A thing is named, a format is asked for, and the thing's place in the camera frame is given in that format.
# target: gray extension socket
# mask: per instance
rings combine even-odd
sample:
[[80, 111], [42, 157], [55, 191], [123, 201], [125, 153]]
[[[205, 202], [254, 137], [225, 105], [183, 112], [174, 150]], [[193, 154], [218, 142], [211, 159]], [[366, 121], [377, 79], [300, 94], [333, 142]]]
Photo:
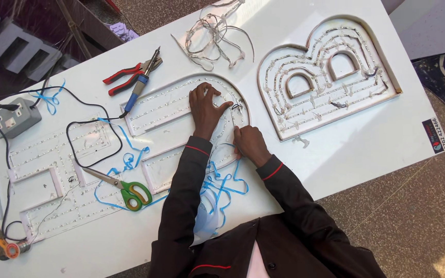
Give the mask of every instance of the gray extension socket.
[[15, 138], [42, 119], [39, 110], [29, 108], [34, 104], [31, 100], [16, 98], [9, 104], [17, 104], [20, 108], [15, 111], [0, 109], [0, 129], [8, 139]]

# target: brown floor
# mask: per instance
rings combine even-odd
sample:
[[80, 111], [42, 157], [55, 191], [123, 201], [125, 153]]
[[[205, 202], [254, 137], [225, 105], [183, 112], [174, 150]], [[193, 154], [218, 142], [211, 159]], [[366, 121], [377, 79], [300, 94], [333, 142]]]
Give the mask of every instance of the brown floor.
[[[107, 23], [124, 21], [103, 1], [83, 0]], [[114, 0], [139, 35], [185, 16], [211, 0]], [[445, 132], [445, 105], [427, 92]], [[352, 244], [374, 252], [388, 277], [445, 278], [445, 152], [317, 203]], [[111, 277], [146, 277], [149, 263]]]

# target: green scissor handle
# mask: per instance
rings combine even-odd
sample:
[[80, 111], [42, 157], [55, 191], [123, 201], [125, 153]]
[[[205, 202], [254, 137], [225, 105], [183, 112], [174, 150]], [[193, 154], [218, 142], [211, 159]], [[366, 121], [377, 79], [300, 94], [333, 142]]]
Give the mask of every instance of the green scissor handle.
[[[131, 183], [126, 183], [124, 181], [121, 181], [121, 185], [124, 189], [121, 189], [121, 195], [123, 196], [123, 200], [125, 200], [125, 204], [127, 205], [127, 208], [131, 211], [139, 211], [140, 208], [142, 208], [142, 205], [148, 205], [152, 203], [152, 195], [150, 194], [149, 189], [147, 189], [143, 184], [137, 183], [136, 181], [133, 181]], [[133, 188], [134, 186], [140, 187], [145, 194], [147, 194], [148, 200], [145, 201], [145, 198]], [[133, 199], [136, 201], [136, 206], [132, 206], [130, 204], [130, 200]]]

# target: pliers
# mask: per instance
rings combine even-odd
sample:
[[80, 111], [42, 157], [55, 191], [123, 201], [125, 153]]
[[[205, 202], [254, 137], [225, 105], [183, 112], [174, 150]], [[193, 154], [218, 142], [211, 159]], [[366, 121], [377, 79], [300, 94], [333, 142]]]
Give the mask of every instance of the pliers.
[[[110, 89], [108, 91], [109, 95], [114, 96], [115, 94], [122, 92], [122, 91], [130, 88], [131, 86], [133, 86], [139, 79], [140, 74], [145, 72], [145, 68], [149, 65], [149, 63], [150, 63], [150, 60], [147, 60], [144, 63], [138, 63], [133, 68], [122, 69], [119, 72], [115, 73], [113, 76], [102, 80], [102, 82], [109, 85], [125, 75], [133, 74], [132, 77], [130, 79], [128, 79], [127, 82]], [[155, 70], [161, 63], [162, 63], [162, 58], [157, 58], [156, 62], [152, 66], [152, 70]]]

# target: left hand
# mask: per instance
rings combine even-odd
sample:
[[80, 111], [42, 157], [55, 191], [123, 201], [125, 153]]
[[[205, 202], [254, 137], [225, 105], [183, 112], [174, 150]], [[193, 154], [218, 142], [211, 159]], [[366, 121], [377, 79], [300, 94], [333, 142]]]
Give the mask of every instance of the left hand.
[[190, 107], [195, 122], [195, 132], [193, 136], [201, 137], [209, 141], [214, 129], [218, 125], [219, 118], [226, 109], [233, 105], [232, 101], [228, 101], [220, 107], [214, 107], [212, 97], [220, 94], [219, 91], [207, 82], [198, 85], [193, 91], [190, 91]]

